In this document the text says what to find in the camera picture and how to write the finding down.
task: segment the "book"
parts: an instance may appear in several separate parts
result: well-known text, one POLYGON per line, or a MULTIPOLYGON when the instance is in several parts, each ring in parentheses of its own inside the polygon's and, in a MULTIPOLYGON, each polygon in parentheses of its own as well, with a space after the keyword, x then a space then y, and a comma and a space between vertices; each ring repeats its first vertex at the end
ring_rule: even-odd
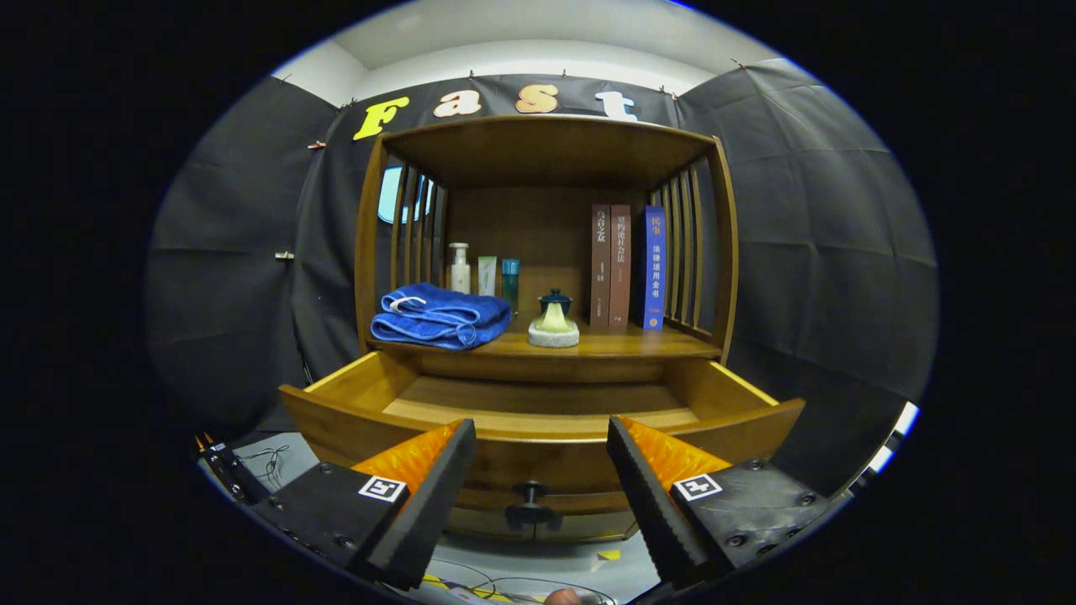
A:
POLYGON ((609 325, 609 205, 591 208, 591 325, 609 325))
POLYGON ((632 295, 632 207, 617 203, 609 207, 609 326, 627 325, 628 300, 632 295))
POLYGON ((668 272, 665 243, 665 210, 647 206, 639 216, 635 286, 636 316, 642 329, 662 329, 665 322, 665 281, 668 272))

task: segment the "blue towel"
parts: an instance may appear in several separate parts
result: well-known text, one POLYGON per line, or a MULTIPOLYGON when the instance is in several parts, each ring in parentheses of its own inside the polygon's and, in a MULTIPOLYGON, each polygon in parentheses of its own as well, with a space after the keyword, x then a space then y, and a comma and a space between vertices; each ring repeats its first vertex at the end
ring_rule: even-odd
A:
POLYGON ((381 298, 381 308, 384 312, 370 322, 370 332, 378 340, 457 351, 497 338, 512 319, 507 300, 461 294, 428 283, 406 285, 386 294, 381 298))

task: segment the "red book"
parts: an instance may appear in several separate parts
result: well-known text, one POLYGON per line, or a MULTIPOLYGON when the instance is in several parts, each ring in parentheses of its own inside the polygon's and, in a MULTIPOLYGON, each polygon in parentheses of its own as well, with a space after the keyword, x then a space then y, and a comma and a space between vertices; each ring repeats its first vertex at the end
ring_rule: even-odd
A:
POLYGON ((609 205, 591 211, 591 325, 609 325, 609 205))
POLYGON ((610 207, 609 235, 609 325, 626 326, 632 295, 632 207, 622 203, 610 207))

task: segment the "white base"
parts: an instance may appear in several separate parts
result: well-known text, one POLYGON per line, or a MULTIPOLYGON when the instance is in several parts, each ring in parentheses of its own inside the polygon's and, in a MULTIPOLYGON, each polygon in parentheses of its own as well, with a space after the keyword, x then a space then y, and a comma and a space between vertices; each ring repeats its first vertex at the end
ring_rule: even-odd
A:
POLYGON ((547 349, 563 349, 565 347, 575 347, 579 344, 579 326, 575 322, 569 321, 571 325, 571 332, 562 333, 551 333, 541 332, 535 329, 535 324, 538 320, 530 322, 530 327, 527 328, 527 342, 534 347, 544 347, 547 349))

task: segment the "window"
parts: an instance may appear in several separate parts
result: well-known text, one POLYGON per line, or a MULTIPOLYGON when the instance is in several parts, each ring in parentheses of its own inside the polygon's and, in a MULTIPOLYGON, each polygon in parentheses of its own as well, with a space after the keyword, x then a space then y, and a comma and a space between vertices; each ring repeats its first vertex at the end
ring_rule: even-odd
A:
MULTIPOLYGON (((404 168, 386 168, 384 179, 381 181, 381 199, 378 200, 378 217, 385 223, 392 224, 393 219, 396 215, 396 196, 399 193, 400 187, 400 173, 404 172, 404 168)), ((419 192, 422 192, 423 183, 425 183, 426 177, 422 175, 419 178, 419 192)), ((425 213, 429 214, 429 209, 433 206, 434 199, 434 182, 429 182, 429 186, 426 189, 426 203, 425 213)), ((404 210, 400 212, 400 224, 408 222, 408 213, 411 211, 410 200, 405 200, 404 210)))

